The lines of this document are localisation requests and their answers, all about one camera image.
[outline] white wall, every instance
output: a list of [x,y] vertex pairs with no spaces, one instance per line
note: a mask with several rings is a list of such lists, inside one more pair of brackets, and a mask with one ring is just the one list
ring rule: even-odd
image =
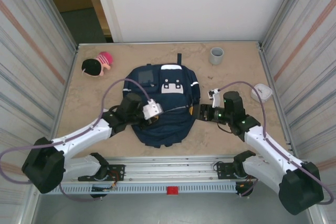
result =
[[261,40],[283,0],[101,0],[115,42]]

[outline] backpack strap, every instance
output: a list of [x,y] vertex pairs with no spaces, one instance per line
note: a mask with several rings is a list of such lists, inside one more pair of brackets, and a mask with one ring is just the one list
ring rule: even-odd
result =
[[182,65],[182,54],[181,53],[177,54],[177,64]]

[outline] table surface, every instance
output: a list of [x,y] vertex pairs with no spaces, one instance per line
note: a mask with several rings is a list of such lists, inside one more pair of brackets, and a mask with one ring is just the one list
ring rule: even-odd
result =
[[[214,66],[208,62],[213,47],[223,48],[223,62]],[[111,70],[104,70],[103,77],[83,75],[83,60],[94,58],[99,52],[108,51],[113,55]],[[182,64],[195,71],[201,89],[201,103],[210,104],[208,90],[221,88],[233,81],[247,81],[252,85],[267,79],[260,61],[255,42],[215,42],[186,44],[102,44],[82,45],[79,48],[73,75],[62,112],[58,136],[69,134],[84,127],[97,118],[101,98],[108,86],[114,81],[125,78],[135,67],[151,64],[176,62],[177,53],[182,53]],[[105,108],[120,104],[123,83],[118,83],[107,95]],[[251,88],[244,84],[233,85],[226,89],[236,90],[243,98],[246,113],[263,122],[258,102],[250,96]],[[278,114],[272,99],[265,103],[267,132],[284,148],[286,142],[282,133]],[[222,132],[215,123],[196,120],[189,135],[171,147],[153,148],[142,144],[132,128],[116,136],[101,141],[84,150],[79,156],[98,152],[104,157],[139,157],[171,155],[230,155],[252,150],[237,136]]]

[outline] white connector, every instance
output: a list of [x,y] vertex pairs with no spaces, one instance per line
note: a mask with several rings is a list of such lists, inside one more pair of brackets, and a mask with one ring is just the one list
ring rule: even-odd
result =
[[212,101],[212,107],[219,107],[221,104],[221,97],[219,96],[219,89],[213,89],[208,92],[208,96],[210,100]]
[[143,107],[142,110],[145,119],[153,118],[156,115],[160,115],[163,113],[161,105],[156,103],[153,99],[148,101],[148,104]]

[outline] gray floor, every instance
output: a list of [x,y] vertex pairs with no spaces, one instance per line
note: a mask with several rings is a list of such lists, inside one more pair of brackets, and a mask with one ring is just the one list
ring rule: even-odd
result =
[[36,224],[307,224],[306,212],[292,216],[277,195],[262,183],[249,199],[235,194],[108,195],[103,201],[80,203],[63,195],[43,195]]
[[106,43],[95,9],[61,13],[76,43]]

